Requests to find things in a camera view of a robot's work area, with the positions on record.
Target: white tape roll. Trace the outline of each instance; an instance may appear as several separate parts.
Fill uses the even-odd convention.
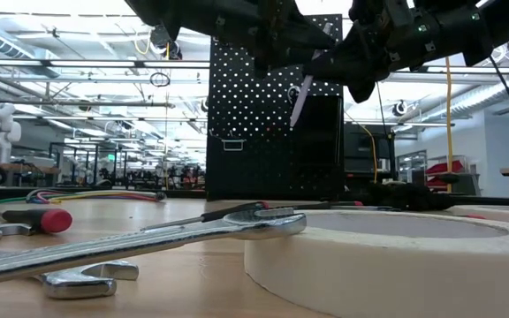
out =
[[[454,216],[476,215],[489,220],[509,222],[509,206],[455,206],[447,211]]]
[[[245,271],[269,292],[338,317],[509,317],[509,223],[304,212],[301,234],[246,242]]]

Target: ceiling pipe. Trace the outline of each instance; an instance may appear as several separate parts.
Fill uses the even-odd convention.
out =
[[[463,95],[451,99],[451,115],[452,117],[465,116],[508,99],[508,93],[502,83],[492,86],[477,87]],[[442,106],[440,110],[424,112],[420,121],[425,122],[444,117],[446,109],[443,107],[443,103],[440,103],[440,105]]]
[[[19,45],[9,40],[11,38],[10,35],[2,35],[3,31],[0,31],[0,53],[3,53],[7,57],[17,58],[17,59],[33,59],[35,55],[29,52],[27,49],[21,48]],[[43,66],[28,66],[27,69],[38,75],[44,75],[48,78],[54,79],[58,77],[60,74],[52,71],[48,67]]]
[[[171,102],[45,102],[45,101],[24,101],[24,100],[0,100],[2,102],[18,103],[25,105],[46,105],[46,106],[80,106],[80,107],[99,107],[99,106],[110,106],[110,107],[168,107],[173,109],[176,107]]]

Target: ductwork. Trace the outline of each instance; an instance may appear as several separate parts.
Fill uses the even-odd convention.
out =
[[[3,35],[0,35],[0,53],[3,53],[4,55],[10,58],[23,58],[23,59],[34,58],[33,53],[30,53],[27,49],[23,49],[17,44],[11,42],[10,40],[8,40],[8,38],[6,38],[6,36]],[[30,70],[33,74],[44,75],[51,79],[55,79],[60,75],[57,72],[52,71],[48,67],[28,66],[25,68]]]
[[[508,100],[508,93],[504,85],[500,82],[492,86],[482,86],[472,89],[465,94],[451,99],[452,117],[460,117],[471,114],[478,110],[483,110],[499,102]],[[435,107],[433,111],[422,114],[421,122],[440,119],[446,115],[445,102]],[[401,118],[400,122],[407,121],[408,118]]]

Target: wooden workbench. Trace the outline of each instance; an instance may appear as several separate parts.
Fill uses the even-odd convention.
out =
[[[97,239],[234,204],[237,201],[65,201],[60,207],[74,216],[70,230],[54,237],[4,237],[0,249]],[[27,207],[0,205],[0,211]],[[200,242],[126,260],[139,266],[139,279],[118,281],[117,294],[108,298],[53,300],[46,298],[34,279],[0,283],[0,317],[327,317],[282,300],[254,283],[243,270],[241,241]]]

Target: chrome wrench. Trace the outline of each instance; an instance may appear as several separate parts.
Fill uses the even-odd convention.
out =
[[[292,208],[236,212],[221,220],[171,226],[83,243],[35,248],[0,256],[0,282],[163,251],[209,239],[273,239],[306,228]]]
[[[9,252],[0,251],[0,255]],[[139,268],[128,261],[106,261],[99,264],[64,269],[37,275],[44,293],[52,299],[93,299],[108,297],[117,291],[117,280],[136,280]]]

